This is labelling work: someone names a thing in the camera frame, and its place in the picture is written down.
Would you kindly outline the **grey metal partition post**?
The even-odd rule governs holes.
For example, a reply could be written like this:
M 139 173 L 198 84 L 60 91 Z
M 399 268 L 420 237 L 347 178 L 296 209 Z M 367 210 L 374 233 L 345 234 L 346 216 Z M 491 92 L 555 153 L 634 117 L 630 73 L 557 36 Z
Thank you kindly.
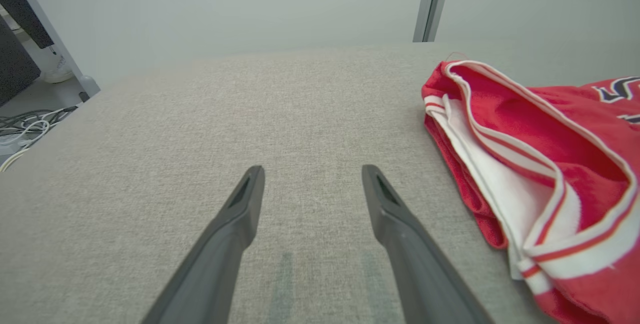
M 39 21 L 41 22 L 41 24 L 43 25 L 43 27 L 45 28 L 46 32 L 48 32 L 48 34 L 50 35 L 50 38 L 53 40 L 54 45 L 52 45 L 51 47 L 47 47 L 41 50 L 50 50 L 51 53 L 55 54 L 58 56 L 58 61 L 60 60 L 61 56 L 64 56 L 66 58 L 66 63 L 68 64 L 68 66 L 71 68 L 71 70 L 73 71 L 74 76 L 77 78 L 78 76 L 82 76 L 82 72 L 81 70 L 78 68 L 78 65 L 76 63 L 76 61 L 73 59 L 73 57 L 71 56 L 68 48 L 66 47 L 66 45 L 63 43 L 60 35 L 58 34 L 57 30 L 53 27 L 53 24 L 51 23 L 50 19 L 48 18 L 48 16 L 45 14 L 44 9 L 42 8 L 41 4 L 38 2 L 38 0 L 27 0 L 30 4 L 30 6 L 32 7 L 34 13 L 37 15 Z
M 413 33 L 414 43 L 435 41 L 444 5 L 445 0 L 420 0 Z

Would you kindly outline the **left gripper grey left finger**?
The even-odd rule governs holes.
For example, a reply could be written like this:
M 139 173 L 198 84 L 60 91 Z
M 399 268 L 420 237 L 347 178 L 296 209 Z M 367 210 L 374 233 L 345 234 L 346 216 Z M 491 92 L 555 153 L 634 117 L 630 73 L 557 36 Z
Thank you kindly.
M 227 324 L 243 251 L 256 237 L 265 170 L 243 174 L 141 324 Z

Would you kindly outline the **white round object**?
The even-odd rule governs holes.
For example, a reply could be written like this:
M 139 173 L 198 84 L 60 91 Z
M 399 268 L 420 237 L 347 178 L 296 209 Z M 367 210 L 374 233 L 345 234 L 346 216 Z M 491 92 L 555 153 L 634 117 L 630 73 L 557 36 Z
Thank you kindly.
M 68 66 L 64 56 L 61 56 L 55 69 L 45 72 L 42 80 L 48 84 L 61 84 L 74 77 L 74 73 Z

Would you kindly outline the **dark cabinet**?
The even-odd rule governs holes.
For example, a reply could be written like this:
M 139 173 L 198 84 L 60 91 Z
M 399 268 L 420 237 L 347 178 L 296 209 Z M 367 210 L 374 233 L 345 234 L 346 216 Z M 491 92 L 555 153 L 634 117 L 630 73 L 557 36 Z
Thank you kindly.
M 41 70 L 0 16 L 0 107 L 40 76 Z

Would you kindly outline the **black flat panel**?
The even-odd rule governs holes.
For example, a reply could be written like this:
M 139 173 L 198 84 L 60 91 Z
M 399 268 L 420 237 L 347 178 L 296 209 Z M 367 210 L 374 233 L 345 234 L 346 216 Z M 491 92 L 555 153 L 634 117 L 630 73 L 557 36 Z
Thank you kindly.
M 50 38 L 48 32 L 46 32 L 27 0 L 0 0 L 0 5 L 39 48 L 44 49 L 54 45 L 53 40 Z

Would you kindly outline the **red Bulls 23 jersey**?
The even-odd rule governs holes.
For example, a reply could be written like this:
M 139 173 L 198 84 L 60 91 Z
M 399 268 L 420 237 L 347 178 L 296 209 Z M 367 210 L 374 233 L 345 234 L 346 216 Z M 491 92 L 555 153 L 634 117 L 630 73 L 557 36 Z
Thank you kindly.
M 527 88 L 441 62 L 425 127 L 510 276 L 561 324 L 640 324 L 640 76 Z

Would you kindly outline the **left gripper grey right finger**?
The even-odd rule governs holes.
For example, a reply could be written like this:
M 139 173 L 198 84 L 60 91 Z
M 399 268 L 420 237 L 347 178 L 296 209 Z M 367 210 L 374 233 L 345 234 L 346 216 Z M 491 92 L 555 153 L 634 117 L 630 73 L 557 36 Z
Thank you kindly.
M 361 171 L 372 230 L 389 256 L 406 324 L 493 324 L 382 171 L 370 164 Z

